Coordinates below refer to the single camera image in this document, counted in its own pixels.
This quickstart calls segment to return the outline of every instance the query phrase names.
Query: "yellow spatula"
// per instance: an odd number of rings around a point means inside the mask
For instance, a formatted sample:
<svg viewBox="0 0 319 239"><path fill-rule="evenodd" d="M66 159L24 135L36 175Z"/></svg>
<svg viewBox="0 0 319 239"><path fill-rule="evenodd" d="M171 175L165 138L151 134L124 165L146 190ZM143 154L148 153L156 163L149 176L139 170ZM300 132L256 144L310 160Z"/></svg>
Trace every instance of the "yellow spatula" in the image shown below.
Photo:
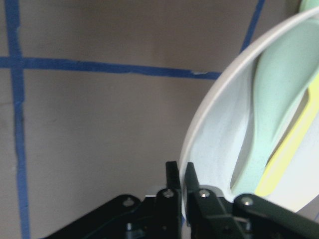
<svg viewBox="0 0 319 239"><path fill-rule="evenodd" d="M267 196L273 192L319 111L318 73L309 85L308 94L305 108L266 166L255 191L258 196Z"/></svg>

